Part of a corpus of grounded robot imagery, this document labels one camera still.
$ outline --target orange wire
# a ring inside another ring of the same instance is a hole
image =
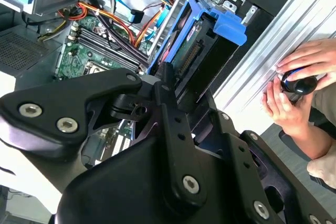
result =
[[[141,42],[144,34],[146,33],[147,29],[154,23],[154,21],[159,17],[159,15],[161,14],[161,10],[158,11],[154,17],[148,22],[148,24],[142,28],[142,31],[139,33],[139,36],[136,40],[136,43],[135,43],[135,47],[137,47],[139,45],[139,43]]]
[[[130,42],[131,44],[134,44],[134,37],[133,37],[133,34],[132,34],[132,31],[124,24],[124,22],[119,18],[117,17],[116,15],[110,13],[110,12],[107,12],[105,10],[100,10],[100,9],[97,9],[87,3],[84,3],[84,2],[79,2],[79,6],[83,7],[83,8],[88,8],[94,12],[99,12],[101,14],[103,14],[104,16],[107,16],[109,18],[112,18],[114,21],[116,21],[118,24],[120,24],[124,30],[128,33],[129,35],[129,38],[130,38]]]
[[[69,20],[80,20],[80,19],[86,17],[86,15],[88,14],[86,8],[81,7],[81,6],[80,6],[80,8],[82,9],[82,13],[79,14],[79,15],[77,15],[77,16],[74,16],[74,17],[69,17]],[[58,12],[58,14],[59,14],[61,17],[64,18],[64,15],[63,15],[63,13],[62,13],[60,10],[58,10],[57,12]]]

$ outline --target black knob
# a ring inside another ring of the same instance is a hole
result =
[[[281,81],[282,88],[291,93],[306,95],[315,90],[317,87],[317,78],[315,76],[306,77],[296,81],[287,81],[287,78],[294,72],[301,70],[302,68],[288,71],[284,74]]]

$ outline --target silver screw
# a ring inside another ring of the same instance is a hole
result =
[[[35,118],[42,114],[42,109],[39,105],[26,103],[20,106],[19,112],[27,118]]]
[[[224,117],[225,120],[230,120],[230,118],[227,114],[222,113],[222,116]]]
[[[258,140],[258,137],[257,137],[257,135],[256,134],[254,134],[254,133],[251,133],[250,134],[250,136],[255,140],[255,141],[257,141]]]
[[[170,91],[170,89],[166,85],[162,85],[161,87],[167,91]]]
[[[254,201],[253,203],[254,209],[256,210],[256,212],[265,220],[267,220],[269,218],[269,212],[267,210],[267,208],[265,207],[265,205],[263,203],[261,203],[260,201]]]
[[[136,78],[131,74],[128,74],[127,78],[130,79],[131,81],[136,81]]]
[[[197,180],[194,177],[189,176],[189,175],[184,176],[182,182],[183,182],[184,188],[187,189],[189,193],[197,194],[199,192],[200,187],[199,187]]]
[[[318,218],[316,218],[314,215],[310,215],[309,219],[310,219],[310,222],[312,224],[321,224],[321,222],[318,220]]]
[[[73,133],[78,129],[78,123],[72,118],[61,118],[57,121],[56,126],[64,133]]]

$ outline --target metal panel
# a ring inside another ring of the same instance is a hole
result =
[[[12,76],[20,74],[48,55],[60,44],[50,41],[37,42],[38,34],[23,26],[16,26],[0,33],[1,71]]]
[[[272,124],[259,100],[276,74],[274,65],[317,34],[329,37],[336,29],[327,27],[336,21],[334,11],[334,0],[289,0],[251,47],[215,93],[217,107],[233,118],[238,131],[251,129],[260,134]]]

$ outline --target ventilation grille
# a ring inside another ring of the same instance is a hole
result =
[[[12,31],[0,34],[0,64],[20,71],[47,53],[45,47]]]

